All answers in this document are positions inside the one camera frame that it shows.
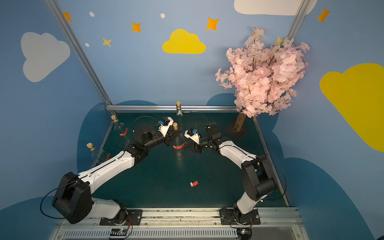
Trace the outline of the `bottle red label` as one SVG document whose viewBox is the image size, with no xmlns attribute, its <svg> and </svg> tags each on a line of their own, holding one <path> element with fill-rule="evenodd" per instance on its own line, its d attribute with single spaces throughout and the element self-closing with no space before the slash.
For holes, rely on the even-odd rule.
<svg viewBox="0 0 384 240">
<path fill-rule="evenodd" d="M 190 182 L 190 186 L 193 188 L 199 184 L 198 181 Z"/>
<path fill-rule="evenodd" d="M 173 145 L 173 148 L 174 148 L 175 150 L 180 150 L 180 149 L 182 149 L 184 146 L 185 146 L 185 143 L 181 144 L 180 146 L 175 146 L 175 145 Z"/>
</svg>

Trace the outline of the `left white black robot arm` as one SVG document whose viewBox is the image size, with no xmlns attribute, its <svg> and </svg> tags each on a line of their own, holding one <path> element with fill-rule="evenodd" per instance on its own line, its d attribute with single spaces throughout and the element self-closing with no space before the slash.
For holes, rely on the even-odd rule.
<svg viewBox="0 0 384 240">
<path fill-rule="evenodd" d="M 120 173 L 138 165 L 148 155 L 149 150 L 157 145 L 170 146 L 180 134 L 178 124 L 165 117 L 158 122 L 157 130 L 148 124 L 140 125 L 134 139 L 110 160 L 79 174 L 67 173 L 54 189 L 52 206 L 61 218 L 71 224 L 84 219 L 98 218 L 112 221 L 115 225 L 128 223 L 127 208 L 117 200 L 94 198 L 93 193 Z"/>
</svg>

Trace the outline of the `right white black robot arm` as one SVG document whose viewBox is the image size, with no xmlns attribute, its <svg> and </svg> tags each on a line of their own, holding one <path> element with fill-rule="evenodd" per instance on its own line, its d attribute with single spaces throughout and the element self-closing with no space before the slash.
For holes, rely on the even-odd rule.
<svg viewBox="0 0 384 240">
<path fill-rule="evenodd" d="M 194 153 L 209 149 L 231 160 L 242 171 L 244 194 L 236 202 L 234 209 L 241 217 L 254 212 L 257 204 L 278 188 L 274 174 L 275 164 L 264 155 L 251 154 L 219 132 L 216 123 L 206 124 L 206 137 L 201 137 L 196 129 L 184 132 L 185 147 Z"/>
</svg>

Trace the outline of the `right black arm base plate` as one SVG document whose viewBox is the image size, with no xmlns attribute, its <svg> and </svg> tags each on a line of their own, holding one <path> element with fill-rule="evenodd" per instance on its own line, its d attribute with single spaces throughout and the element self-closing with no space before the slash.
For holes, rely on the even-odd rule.
<svg viewBox="0 0 384 240">
<path fill-rule="evenodd" d="M 222 225 L 260 225 L 260 215 L 258 210 L 254 209 L 247 214 L 242 214 L 238 208 L 219 210 Z"/>
</svg>

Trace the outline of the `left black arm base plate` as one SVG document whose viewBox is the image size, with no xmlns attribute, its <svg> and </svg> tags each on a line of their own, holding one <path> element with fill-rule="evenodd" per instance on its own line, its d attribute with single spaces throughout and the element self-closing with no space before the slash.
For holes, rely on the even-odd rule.
<svg viewBox="0 0 384 240">
<path fill-rule="evenodd" d="M 102 218 L 100 226 L 139 226 L 141 223 L 143 210 L 121 209 L 117 215 L 112 218 Z"/>
</svg>

